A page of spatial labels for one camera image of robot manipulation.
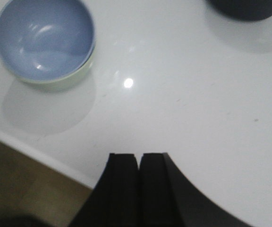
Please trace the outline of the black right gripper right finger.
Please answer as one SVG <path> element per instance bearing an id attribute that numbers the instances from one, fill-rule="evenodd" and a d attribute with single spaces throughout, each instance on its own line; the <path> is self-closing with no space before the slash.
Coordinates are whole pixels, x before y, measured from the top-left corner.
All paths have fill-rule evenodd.
<path id="1" fill-rule="evenodd" d="M 143 154 L 140 162 L 142 227 L 246 227 L 200 192 L 167 153 Z"/>

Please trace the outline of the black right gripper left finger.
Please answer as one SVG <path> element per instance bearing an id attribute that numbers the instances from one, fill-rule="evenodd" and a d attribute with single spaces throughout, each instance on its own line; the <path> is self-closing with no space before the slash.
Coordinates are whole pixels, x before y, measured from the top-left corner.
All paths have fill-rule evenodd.
<path id="1" fill-rule="evenodd" d="M 137 227 L 139 174 L 133 154 L 109 155 L 104 172 L 71 227 Z"/>

